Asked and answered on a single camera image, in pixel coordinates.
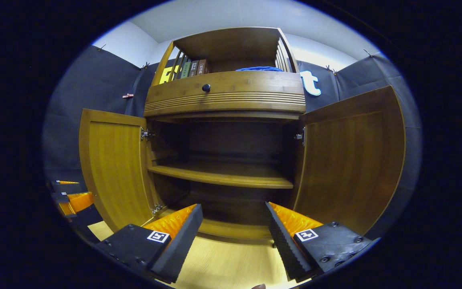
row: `door hinge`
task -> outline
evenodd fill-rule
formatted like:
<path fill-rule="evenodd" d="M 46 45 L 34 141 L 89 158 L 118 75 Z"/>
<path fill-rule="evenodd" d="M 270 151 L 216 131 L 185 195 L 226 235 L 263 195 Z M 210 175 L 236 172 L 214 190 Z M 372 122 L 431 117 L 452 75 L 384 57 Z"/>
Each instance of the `door hinge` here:
<path fill-rule="evenodd" d="M 161 209 L 163 209 L 163 205 L 161 205 L 161 204 L 154 204 L 154 209 L 151 209 L 152 214 L 153 214 L 154 216 L 156 216 L 156 214 L 158 214 L 158 212 L 159 212 Z"/>
<path fill-rule="evenodd" d="M 294 139 L 302 139 L 302 146 L 304 147 L 304 128 L 302 128 L 302 134 L 296 134 Z"/>
<path fill-rule="evenodd" d="M 149 140 L 151 139 L 152 137 L 154 137 L 156 134 L 152 133 L 152 131 L 150 131 L 149 129 L 147 130 L 144 130 L 144 128 L 140 127 L 140 140 Z"/>

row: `wooden drawer front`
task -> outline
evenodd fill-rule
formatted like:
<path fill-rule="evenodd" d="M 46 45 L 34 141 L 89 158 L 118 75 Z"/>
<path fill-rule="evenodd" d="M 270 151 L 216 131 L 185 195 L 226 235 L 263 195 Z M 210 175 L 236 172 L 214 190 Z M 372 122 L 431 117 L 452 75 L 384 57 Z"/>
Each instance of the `wooden drawer front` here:
<path fill-rule="evenodd" d="M 205 93 L 204 84 L 211 90 Z M 306 111 L 298 73 L 227 71 L 187 77 L 149 88 L 144 116 L 202 110 Z"/>

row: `blue cloth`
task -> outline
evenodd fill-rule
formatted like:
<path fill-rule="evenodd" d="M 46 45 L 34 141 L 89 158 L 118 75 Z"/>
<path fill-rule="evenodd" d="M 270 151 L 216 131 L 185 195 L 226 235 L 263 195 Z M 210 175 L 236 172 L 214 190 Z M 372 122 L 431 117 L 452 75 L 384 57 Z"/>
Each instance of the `blue cloth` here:
<path fill-rule="evenodd" d="M 248 68 L 240 68 L 236 71 L 282 71 L 277 67 L 272 66 L 256 66 L 256 67 L 248 67 Z"/>

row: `white ceiling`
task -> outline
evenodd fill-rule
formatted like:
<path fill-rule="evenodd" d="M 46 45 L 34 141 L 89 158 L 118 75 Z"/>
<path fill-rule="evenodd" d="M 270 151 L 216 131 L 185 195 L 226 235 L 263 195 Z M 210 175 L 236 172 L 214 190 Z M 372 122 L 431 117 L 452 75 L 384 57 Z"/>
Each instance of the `white ceiling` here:
<path fill-rule="evenodd" d="M 215 29 L 279 27 L 359 60 L 379 52 L 370 41 L 329 15 L 293 0 L 172 0 L 130 19 L 156 42 Z"/>

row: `open cabinet door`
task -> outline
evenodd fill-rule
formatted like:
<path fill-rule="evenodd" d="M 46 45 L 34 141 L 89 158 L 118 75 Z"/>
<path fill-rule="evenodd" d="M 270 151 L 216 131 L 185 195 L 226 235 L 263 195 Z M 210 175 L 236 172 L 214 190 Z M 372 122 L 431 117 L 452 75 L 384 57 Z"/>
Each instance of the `open cabinet door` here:
<path fill-rule="evenodd" d="M 295 211 L 366 234 L 390 203 L 403 168 L 405 128 L 393 88 L 314 110 L 301 122 Z"/>
<path fill-rule="evenodd" d="M 87 189 L 113 232 L 153 218 L 147 175 L 145 118 L 84 109 L 79 124 L 79 159 Z"/>

